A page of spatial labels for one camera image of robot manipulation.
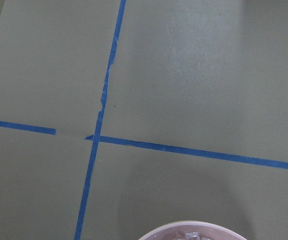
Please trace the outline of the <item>pink bowl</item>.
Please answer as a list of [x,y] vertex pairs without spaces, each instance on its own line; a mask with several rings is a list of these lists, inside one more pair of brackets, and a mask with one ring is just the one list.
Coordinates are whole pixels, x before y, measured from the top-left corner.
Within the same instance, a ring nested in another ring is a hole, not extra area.
[[140,240],[171,240],[172,235],[176,232],[199,232],[202,236],[213,240],[246,240],[246,238],[227,228],[202,221],[168,223],[150,231],[142,236]]

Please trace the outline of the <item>clear ice cube pile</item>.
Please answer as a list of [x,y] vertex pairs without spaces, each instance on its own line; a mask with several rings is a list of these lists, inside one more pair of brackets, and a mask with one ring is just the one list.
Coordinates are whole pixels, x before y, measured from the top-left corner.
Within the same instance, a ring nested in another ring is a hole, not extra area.
[[172,240],[212,240],[212,238],[201,235],[197,231],[176,232],[171,237]]

